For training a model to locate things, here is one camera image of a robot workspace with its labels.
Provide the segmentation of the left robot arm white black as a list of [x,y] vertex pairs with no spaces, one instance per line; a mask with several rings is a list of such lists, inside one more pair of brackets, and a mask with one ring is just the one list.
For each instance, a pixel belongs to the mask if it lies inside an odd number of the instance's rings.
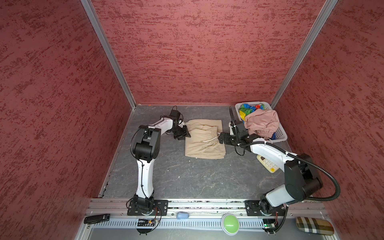
[[154,124],[139,126],[131,140],[131,155],[138,165],[138,187],[133,201],[145,214],[155,208],[154,163],[160,153],[161,137],[166,133],[172,133],[176,140],[185,140],[191,136],[182,116],[165,116]]

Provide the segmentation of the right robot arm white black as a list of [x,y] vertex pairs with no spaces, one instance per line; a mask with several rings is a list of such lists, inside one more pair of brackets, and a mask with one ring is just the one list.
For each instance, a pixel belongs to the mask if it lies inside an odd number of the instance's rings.
[[284,184],[260,197],[260,205],[275,208],[283,204],[301,202],[323,187],[316,168],[305,160],[307,155],[299,155],[267,142],[256,134],[249,135],[243,122],[231,121],[236,147],[241,147],[251,153],[264,157],[280,168],[285,174]]

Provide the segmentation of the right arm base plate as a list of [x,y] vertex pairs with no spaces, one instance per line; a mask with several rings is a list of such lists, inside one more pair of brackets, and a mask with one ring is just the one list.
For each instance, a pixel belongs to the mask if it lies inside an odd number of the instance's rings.
[[286,208],[284,205],[280,205],[278,207],[268,207],[265,201],[262,201],[260,204],[260,200],[245,200],[245,210],[247,216],[249,217],[283,217]]

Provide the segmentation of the beige shorts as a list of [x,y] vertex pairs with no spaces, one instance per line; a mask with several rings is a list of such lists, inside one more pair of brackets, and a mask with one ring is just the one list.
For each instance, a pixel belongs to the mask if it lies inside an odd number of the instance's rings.
[[195,119],[186,122],[190,138],[185,139],[185,156],[197,159],[219,160],[226,155],[219,135],[223,131],[221,120]]

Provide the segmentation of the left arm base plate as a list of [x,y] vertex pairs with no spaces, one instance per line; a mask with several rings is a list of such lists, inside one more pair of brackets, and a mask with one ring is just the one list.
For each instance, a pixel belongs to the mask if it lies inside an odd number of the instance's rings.
[[154,200],[139,203],[138,201],[131,200],[127,205],[128,216],[144,216],[144,217],[159,217],[166,216],[168,212],[169,201],[168,200]]

